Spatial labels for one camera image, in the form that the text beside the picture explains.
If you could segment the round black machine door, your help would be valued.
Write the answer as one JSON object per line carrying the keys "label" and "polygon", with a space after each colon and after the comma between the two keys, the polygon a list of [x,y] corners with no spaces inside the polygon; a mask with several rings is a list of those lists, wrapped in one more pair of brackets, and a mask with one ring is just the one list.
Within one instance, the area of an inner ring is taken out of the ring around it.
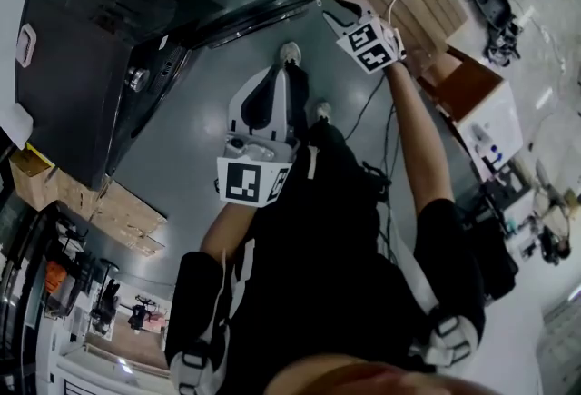
{"label": "round black machine door", "polygon": [[320,0],[257,0],[201,26],[183,46],[190,50],[216,48],[280,22],[304,15]]}

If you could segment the white crumpled paper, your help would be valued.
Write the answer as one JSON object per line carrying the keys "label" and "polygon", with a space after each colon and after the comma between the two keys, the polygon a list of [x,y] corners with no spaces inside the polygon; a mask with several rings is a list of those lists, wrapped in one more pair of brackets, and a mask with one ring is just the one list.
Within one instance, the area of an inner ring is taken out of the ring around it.
{"label": "white crumpled paper", "polygon": [[23,150],[32,135],[34,119],[20,103],[14,103],[0,112],[0,127],[13,144]]}

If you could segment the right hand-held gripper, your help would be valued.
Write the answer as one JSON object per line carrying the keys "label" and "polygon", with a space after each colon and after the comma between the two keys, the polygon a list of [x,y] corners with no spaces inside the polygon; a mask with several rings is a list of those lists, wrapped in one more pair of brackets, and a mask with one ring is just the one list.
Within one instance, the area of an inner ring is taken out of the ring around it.
{"label": "right hand-held gripper", "polygon": [[366,73],[403,62],[407,51],[397,27],[373,14],[368,0],[334,0],[351,11],[359,21],[341,22],[333,13],[323,10],[322,16],[339,38],[337,45]]}

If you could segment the person's left forearm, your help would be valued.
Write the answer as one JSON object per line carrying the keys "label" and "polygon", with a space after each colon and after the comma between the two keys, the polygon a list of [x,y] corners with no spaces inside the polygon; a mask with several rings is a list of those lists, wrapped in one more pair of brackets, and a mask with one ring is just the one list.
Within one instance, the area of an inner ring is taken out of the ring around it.
{"label": "person's left forearm", "polygon": [[230,259],[251,226],[257,208],[227,203],[203,237],[200,252],[217,262]]}

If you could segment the pale pink plastic tray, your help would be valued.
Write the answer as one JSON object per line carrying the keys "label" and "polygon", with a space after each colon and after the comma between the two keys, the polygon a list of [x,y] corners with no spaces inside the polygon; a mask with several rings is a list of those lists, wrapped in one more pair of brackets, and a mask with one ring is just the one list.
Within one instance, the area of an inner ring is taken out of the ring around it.
{"label": "pale pink plastic tray", "polygon": [[36,32],[30,24],[21,26],[16,43],[15,59],[23,68],[28,67],[32,62],[36,39]]}

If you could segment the person's left white shoe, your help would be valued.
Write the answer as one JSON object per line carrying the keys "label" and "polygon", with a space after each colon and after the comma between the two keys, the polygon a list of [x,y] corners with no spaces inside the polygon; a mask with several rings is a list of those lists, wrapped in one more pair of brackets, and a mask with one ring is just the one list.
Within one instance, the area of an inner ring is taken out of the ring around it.
{"label": "person's left white shoe", "polygon": [[287,42],[281,46],[279,58],[283,66],[300,66],[301,50],[295,42]]}

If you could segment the cardboard box with yellow label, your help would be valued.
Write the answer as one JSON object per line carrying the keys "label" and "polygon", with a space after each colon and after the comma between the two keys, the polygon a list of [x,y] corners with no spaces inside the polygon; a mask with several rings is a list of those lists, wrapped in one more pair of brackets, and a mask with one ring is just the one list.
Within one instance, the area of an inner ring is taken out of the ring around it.
{"label": "cardboard box with yellow label", "polygon": [[68,174],[57,173],[59,200],[94,227],[144,257],[164,246],[153,233],[166,219],[117,181],[106,179],[99,190],[91,190]]}

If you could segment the person's right forearm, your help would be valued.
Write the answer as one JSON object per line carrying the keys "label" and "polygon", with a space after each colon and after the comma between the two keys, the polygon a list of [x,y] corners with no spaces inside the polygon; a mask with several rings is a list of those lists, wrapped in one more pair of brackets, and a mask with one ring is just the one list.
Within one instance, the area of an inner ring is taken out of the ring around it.
{"label": "person's right forearm", "polygon": [[438,129],[408,69],[385,69],[397,115],[406,174],[417,213],[436,200],[454,199],[448,159]]}

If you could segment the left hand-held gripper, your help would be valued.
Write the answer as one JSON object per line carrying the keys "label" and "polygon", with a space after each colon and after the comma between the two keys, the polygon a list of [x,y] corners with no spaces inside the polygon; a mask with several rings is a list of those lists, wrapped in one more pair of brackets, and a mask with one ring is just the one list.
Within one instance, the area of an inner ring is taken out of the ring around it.
{"label": "left hand-held gripper", "polygon": [[281,67],[252,76],[232,97],[229,133],[223,156],[217,159],[220,199],[251,207],[265,207],[279,198],[291,172],[300,143],[285,140],[289,131],[290,79]]}

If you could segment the white topped wooden cabinet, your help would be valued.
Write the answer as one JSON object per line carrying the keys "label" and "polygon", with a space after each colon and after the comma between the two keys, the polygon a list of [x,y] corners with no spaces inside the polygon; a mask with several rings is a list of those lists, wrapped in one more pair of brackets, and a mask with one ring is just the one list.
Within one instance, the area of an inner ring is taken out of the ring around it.
{"label": "white topped wooden cabinet", "polygon": [[418,77],[466,150],[481,181],[491,179],[523,146],[509,82],[450,47]]}

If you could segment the black washing machine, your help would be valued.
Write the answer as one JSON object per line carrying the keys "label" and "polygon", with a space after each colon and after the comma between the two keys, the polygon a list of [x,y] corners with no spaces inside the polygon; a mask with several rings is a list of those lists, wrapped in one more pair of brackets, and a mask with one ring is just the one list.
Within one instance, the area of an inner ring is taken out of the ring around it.
{"label": "black washing machine", "polygon": [[172,89],[213,0],[25,0],[36,41],[15,67],[30,144],[100,187]]}

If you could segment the person's black clothing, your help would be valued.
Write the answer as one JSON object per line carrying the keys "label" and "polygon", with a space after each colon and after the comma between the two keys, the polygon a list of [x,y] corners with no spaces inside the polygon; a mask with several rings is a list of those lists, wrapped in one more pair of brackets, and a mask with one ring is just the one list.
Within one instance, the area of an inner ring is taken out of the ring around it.
{"label": "person's black clothing", "polygon": [[417,213],[412,253],[379,252],[379,188],[330,122],[230,259],[189,252],[165,357],[178,395],[264,395],[297,360],[341,354],[462,379],[485,329],[484,286],[455,200]]}

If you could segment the plain cardboard box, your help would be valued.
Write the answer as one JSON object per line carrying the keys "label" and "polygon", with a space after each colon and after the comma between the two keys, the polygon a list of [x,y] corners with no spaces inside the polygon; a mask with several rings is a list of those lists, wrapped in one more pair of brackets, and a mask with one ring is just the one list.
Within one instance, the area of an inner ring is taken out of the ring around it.
{"label": "plain cardboard box", "polygon": [[40,212],[58,200],[58,169],[55,166],[28,149],[15,151],[9,164],[16,194],[29,206]]}

